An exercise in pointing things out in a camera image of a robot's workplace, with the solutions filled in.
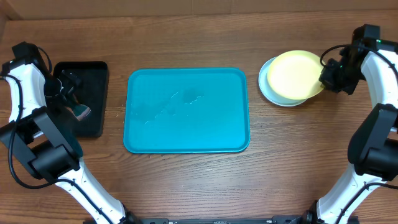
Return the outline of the yellow-green plate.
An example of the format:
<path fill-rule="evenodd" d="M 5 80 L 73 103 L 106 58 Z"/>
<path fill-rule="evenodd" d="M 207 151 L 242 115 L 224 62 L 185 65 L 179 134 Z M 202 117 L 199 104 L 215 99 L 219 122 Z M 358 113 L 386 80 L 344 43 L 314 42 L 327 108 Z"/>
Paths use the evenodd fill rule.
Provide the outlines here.
<path fill-rule="evenodd" d="M 319 94 L 323 66 L 320 57 L 304 50 L 291 50 L 277 56 L 269 65 L 267 81 L 279 96 L 306 100 Z"/>

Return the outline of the light blue plate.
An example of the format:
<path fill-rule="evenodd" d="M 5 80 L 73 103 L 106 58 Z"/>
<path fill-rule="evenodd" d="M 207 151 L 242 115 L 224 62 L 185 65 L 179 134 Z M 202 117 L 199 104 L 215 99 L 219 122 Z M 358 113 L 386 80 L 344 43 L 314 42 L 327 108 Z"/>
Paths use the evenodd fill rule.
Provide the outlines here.
<path fill-rule="evenodd" d="M 271 103 L 283 106 L 283 107 L 293 107 L 300 105 L 306 101 L 304 100 L 291 100 L 288 98 L 284 98 L 283 96 L 278 95 L 270 86 L 269 82 L 267 81 L 267 73 L 271 63 L 274 61 L 274 58 L 269 59 L 260 69 L 259 76 L 258 76 L 258 85 L 261 93 L 264 97 L 269 100 Z"/>

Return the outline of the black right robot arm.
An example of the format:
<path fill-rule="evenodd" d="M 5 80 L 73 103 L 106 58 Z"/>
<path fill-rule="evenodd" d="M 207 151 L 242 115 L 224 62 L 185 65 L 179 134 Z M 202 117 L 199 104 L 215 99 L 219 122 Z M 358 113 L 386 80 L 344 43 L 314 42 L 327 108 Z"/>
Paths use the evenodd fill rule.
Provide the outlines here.
<path fill-rule="evenodd" d="M 333 188 L 294 223 L 357 223 L 352 213 L 378 187 L 391 188 L 397 176 L 397 43 L 383 40 L 379 26 L 364 24 L 350 44 L 339 45 L 339 61 L 329 59 L 319 80 L 326 90 L 352 94 L 368 84 L 372 111 L 348 145 L 349 164 Z"/>

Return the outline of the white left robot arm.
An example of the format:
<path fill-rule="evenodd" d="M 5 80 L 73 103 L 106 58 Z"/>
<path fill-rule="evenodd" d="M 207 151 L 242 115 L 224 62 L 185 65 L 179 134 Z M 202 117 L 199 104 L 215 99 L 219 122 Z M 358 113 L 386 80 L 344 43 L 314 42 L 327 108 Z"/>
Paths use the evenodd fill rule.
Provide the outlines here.
<path fill-rule="evenodd" d="M 68 192 L 95 223 L 134 223 L 122 202 L 96 180 L 83 160 L 80 137 L 102 135 L 108 92 L 106 63 L 53 65 L 40 47 L 21 42 L 2 65 L 12 111 L 1 128 L 9 163 L 19 161 L 40 188 L 56 185 Z"/>

